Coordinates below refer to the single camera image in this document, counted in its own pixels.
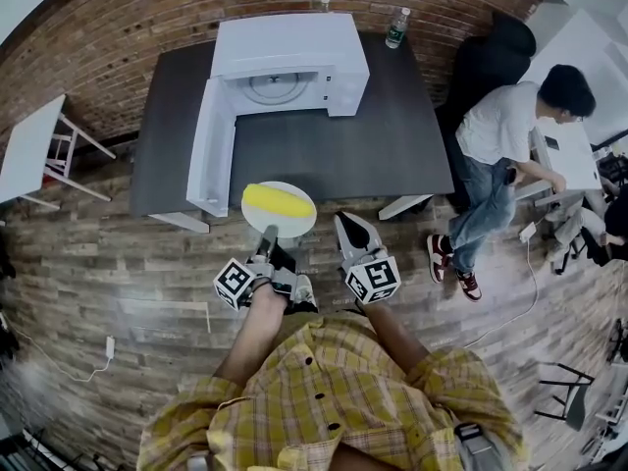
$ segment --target black and white marker cube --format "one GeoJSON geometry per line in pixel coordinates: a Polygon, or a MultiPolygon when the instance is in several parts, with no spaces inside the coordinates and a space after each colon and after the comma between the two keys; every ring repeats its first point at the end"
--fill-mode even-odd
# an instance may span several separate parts
{"type": "Polygon", "coordinates": [[[393,256],[373,260],[349,269],[344,282],[366,304],[392,296],[401,286],[401,277],[393,256]]]}
{"type": "Polygon", "coordinates": [[[225,302],[235,310],[239,309],[237,301],[253,283],[255,274],[244,265],[232,258],[222,271],[214,278],[214,288],[225,302]]]}

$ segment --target white t-shirt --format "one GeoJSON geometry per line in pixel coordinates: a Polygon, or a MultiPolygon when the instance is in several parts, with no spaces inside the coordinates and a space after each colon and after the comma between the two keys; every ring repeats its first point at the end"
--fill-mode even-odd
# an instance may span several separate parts
{"type": "Polygon", "coordinates": [[[533,82],[505,85],[487,94],[467,112],[455,134],[462,153],[485,164],[503,157],[528,162],[538,94],[533,82]]]}

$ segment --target dark gray table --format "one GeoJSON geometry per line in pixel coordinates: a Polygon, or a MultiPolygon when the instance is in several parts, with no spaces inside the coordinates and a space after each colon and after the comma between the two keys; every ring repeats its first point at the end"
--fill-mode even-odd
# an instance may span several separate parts
{"type": "MultiPolygon", "coordinates": [[[[314,200],[453,192],[432,102],[407,41],[360,33],[369,77],[355,117],[325,110],[238,117],[230,203],[249,183],[282,181],[314,200]]],[[[135,152],[135,216],[196,209],[185,200],[196,119],[215,42],[162,54],[135,152]]]]}

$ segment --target plaid shirt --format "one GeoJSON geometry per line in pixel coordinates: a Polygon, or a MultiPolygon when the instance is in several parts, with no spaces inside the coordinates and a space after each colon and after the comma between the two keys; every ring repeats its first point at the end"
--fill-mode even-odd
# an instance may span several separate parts
{"type": "Polygon", "coordinates": [[[212,377],[181,392],[144,430],[137,469],[211,452],[216,469],[324,470],[342,442],[400,469],[461,471],[459,422],[499,437],[523,467],[521,429],[475,354],[437,351],[405,376],[366,318],[342,314],[310,314],[244,390],[212,377]]]}

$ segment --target brick wall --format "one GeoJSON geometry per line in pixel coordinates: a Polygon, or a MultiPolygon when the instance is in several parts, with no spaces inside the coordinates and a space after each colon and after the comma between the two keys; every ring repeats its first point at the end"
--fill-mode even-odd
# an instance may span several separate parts
{"type": "MultiPolygon", "coordinates": [[[[525,18],[540,0],[332,0],[360,29],[384,31],[412,10],[408,38],[435,101],[462,39],[491,9],[525,18]]],[[[216,37],[218,22],[310,11],[318,0],[47,0],[0,50],[0,144],[13,124],[62,92],[98,139],[136,131],[158,55],[216,37]]]]}

